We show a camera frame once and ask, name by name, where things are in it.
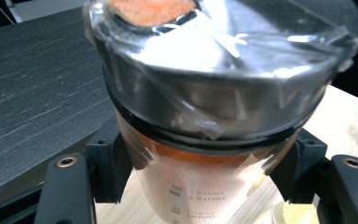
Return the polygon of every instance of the dark ribbed surface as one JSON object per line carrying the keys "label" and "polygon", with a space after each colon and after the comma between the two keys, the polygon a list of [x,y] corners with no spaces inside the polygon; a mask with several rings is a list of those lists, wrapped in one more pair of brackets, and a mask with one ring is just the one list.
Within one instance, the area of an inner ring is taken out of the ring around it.
{"label": "dark ribbed surface", "polygon": [[81,9],[0,28],[0,186],[113,115]]}

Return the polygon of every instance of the plastic film cover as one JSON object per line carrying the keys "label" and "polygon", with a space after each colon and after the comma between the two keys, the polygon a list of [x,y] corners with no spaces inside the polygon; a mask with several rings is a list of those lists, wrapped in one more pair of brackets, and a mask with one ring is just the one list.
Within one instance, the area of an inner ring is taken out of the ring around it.
{"label": "plastic film cover", "polygon": [[338,1],[342,20],[309,2],[195,1],[151,27],[124,21],[103,0],[84,12],[116,100],[163,130],[214,140],[302,125],[335,74],[351,66],[357,8]]}

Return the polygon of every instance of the black holder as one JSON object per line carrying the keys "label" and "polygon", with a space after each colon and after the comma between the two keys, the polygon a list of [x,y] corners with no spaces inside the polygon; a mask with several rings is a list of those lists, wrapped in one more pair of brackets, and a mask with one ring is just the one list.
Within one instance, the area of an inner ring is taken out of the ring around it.
{"label": "black holder", "polygon": [[[326,150],[303,129],[269,176],[289,203],[312,203],[317,194],[322,224],[358,223],[358,158],[337,155],[330,161]],[[85,155],[54,159],[43,185],[0,203],[0,223],[96,223],[94,201],[119,203],[132,167],[111,118],[87,143]]]}

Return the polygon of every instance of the metal screw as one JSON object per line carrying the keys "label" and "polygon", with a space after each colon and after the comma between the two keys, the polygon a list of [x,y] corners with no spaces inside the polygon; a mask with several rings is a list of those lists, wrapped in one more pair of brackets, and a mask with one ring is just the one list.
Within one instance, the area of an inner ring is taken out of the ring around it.
{"label": "metal screw", "polygon": [[57,161],[57,166],[61,168],[69,167],[77,162],[76,157],[66,157]]}
{"label": "metal screw", "polygon": [[352,168],[358,169],[358,160],[347,158],[347,159],[344,159],[343,162],[344,162],[344,164],[346,164]]}

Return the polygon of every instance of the plastic wrap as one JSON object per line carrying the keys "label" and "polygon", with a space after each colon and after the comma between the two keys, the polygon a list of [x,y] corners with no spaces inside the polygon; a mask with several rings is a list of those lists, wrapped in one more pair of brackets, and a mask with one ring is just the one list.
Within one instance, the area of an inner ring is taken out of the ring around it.
{"label": "plastic wrap", "polygon": [[341,22],[306,1],[196,2],[154,27],[126,23],[105,1],[85,6],[112,97],[169,132],[214,140],[301,126],[358,50],[355,7]]}
{"label": "plastic wrap", "polygon": [[117,121],[150,206],[174,224],[227,223],[296,139],[294,134],[276,145],[246,148],[247,153],[211,156],[154,141],[120,115]]}

